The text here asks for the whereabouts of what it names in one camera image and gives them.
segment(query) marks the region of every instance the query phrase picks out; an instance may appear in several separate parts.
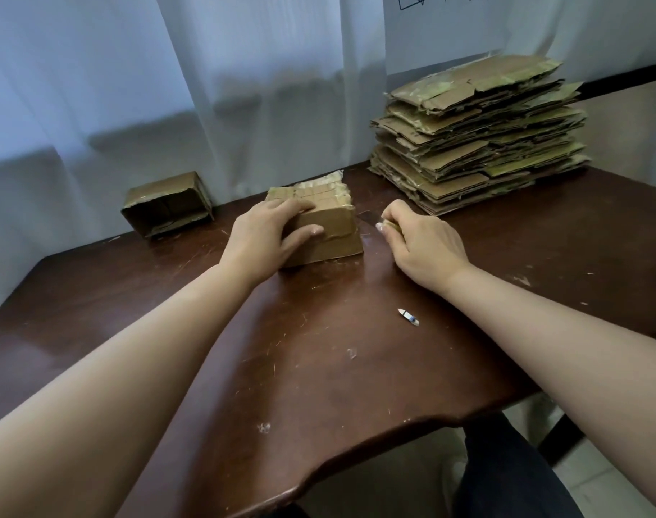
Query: forearm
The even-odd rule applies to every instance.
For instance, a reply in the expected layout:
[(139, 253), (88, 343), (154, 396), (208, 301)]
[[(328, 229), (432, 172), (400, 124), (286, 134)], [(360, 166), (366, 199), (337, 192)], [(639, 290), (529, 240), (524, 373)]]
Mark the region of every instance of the forearm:
[(441, 295), (656, 503), (656, 340), (467, 267)]
[(0, 517), (111, 516), (251, 285), (209, 269), (0, 421)]

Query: curtain fold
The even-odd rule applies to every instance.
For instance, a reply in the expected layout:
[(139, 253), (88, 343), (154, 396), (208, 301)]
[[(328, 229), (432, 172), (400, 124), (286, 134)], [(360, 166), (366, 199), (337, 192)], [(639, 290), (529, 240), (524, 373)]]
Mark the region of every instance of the curtain fold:
[[(366, 159), (383, 25), (382, 0), (0, 0), (0, 304), (129, 231), (130, 187), (197, 171), (221, 204)], [(568, 79), (656, 63), (656, 0), (513, 0), (507, 29)]]

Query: dark brown table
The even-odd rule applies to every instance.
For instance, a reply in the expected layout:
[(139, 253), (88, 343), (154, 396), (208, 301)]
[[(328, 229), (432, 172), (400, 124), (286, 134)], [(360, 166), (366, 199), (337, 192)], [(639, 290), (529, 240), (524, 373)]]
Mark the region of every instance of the dark brown table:
[[(401, 196), (363, 168), (345, 181), (358, 212)], [(151, 243), (129, 233), (40, 262), (0, 308), (0, 418), (216, 263), (235, 217), (259, 199)], [(656, 188), (590, 169), (446, 220), (479, 267), (656, 337)], [(537, 390), (462, 314), (404, 277), (371, 226), (360, 229), (364, 255), (284, 271), (258, 287), (120, 516), (254, 514)]]

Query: hand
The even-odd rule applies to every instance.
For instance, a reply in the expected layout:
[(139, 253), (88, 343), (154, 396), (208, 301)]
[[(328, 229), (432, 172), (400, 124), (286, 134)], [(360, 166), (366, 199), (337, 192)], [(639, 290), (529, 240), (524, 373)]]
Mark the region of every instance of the hand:
[(241, 273), (253, 288), (270, 278), (301, 244), (323, 232), (321, 225), (305, 225), (282, 239), (286, 223), (314, 208), (306, 199), (262, 201), (241, 215), (232, 226), (220, 265)]
[(382, 216), (402, 229), (400, 234), (387, 223), (376, 225), (390, 245), (395, 263), (422, 287), (445, 296), (450, 278), (472, 266), (460, 235), (443, 220), (419, 215), (401, 199), (386, 207)]

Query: floor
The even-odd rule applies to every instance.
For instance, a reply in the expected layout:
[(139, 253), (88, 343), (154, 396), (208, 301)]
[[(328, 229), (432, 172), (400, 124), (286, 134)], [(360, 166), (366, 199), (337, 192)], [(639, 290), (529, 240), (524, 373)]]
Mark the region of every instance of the floor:
[[(506, 409), (530, 442), (562, 412), (542, 395)], [(311, 518), (445, 518), (441, 462), (461, 446), (461, 430), (441, 429), (313, 487), (300, 501)], [(656, 508), (589, 441), (556, 467), (585, 518), (656, 518)]]

